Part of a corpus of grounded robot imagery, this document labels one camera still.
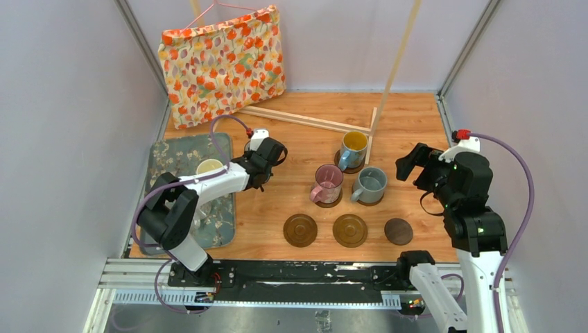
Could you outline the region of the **blue mug yellow inside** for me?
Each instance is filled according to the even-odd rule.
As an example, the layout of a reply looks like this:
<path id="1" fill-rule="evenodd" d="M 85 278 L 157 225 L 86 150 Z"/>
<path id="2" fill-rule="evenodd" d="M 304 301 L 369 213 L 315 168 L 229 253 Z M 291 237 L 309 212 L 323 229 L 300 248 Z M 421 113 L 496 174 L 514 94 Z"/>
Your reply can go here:
<path id="1" fill-rule="evenodd" d="M 367 153 L 368 137 L 359 131 L 345 133 L 340 147 L 338 168 L 343 171 L 347 167 L 357 167 Z"/>

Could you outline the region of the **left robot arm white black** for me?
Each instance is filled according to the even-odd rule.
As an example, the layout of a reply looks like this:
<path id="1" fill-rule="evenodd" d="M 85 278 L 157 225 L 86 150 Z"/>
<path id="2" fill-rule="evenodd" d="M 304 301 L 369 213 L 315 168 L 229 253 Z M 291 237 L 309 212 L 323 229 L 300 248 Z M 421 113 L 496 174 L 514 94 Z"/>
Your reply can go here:
<path id="1" fill-rule="evenodd" d="M 242 156 L 213 171 L 183 178 L 164 173 L 138 205 L 132 226 L 178 262 L 193 285 L 203 287 L 211 281 L 213 259 L 190 233 L 196 210 L 227 194 L 262 189 L 287 155 L 281 142 L 254 135 Z"/>

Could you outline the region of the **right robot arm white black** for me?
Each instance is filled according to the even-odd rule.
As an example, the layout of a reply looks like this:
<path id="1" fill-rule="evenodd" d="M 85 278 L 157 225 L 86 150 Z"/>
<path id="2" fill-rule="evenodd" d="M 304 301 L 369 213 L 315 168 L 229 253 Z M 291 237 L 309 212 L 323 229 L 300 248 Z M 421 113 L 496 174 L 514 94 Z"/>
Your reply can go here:
<path id="1" fill-rule="evenodd" d="M 508 245 L 502 218 L 487 206 L 493 172 L 486 157 L 459 146 L 455 153 L 418 143 L 396 163 L 398 180 L 414 167 L 422 172 L 414 185 L 433 194 L 443 207 L 444 228 L 456 249 L 466 295 L 466 309 L 451 295 L 435 260 L 426 250 L 403 252 L 396 280 L 416 288 L 441 332 L 509 332 L 505 291 L 499 265 Z"/>

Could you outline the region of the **small dark brown coaster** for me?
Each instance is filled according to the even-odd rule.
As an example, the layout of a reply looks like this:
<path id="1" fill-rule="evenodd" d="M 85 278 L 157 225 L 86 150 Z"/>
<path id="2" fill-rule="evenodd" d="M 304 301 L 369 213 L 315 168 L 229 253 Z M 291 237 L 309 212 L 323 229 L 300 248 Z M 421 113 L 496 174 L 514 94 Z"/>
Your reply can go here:
<path id="1" fill-rule="evenodd" d="M 413 229 L 409 222 L 400 218 L 393 218 L 384 226 L 386 239 L 397 246 L 405 246 L 413 240 Z"/>

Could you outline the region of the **grey mug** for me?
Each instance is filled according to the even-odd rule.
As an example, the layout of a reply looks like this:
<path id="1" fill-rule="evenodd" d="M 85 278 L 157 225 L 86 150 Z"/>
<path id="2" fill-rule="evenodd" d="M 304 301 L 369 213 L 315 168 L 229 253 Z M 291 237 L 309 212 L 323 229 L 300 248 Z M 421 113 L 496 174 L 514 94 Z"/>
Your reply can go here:
<path id="1" fill-rule="evenodd" d="M 359 172 L 354 184 L 356 183 L 359 183 L 360 185 L 370 189 L 383 187 L 386 190 L 388 177 L 382 169 L 374 166 L 368 166 Z"/>

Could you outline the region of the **pink mug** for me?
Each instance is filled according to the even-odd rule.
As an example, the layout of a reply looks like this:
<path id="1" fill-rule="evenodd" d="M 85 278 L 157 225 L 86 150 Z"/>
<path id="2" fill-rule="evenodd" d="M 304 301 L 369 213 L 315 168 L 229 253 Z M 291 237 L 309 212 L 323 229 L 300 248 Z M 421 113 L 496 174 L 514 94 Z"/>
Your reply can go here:
<path id="1" fill-rule="evenodd" d="M 323 164 L 315 173 L 315 182 L 310 191 L 309 199 L 316 203 L 331 203 L 342 192 L 344 175 L 334 164 Z"/>

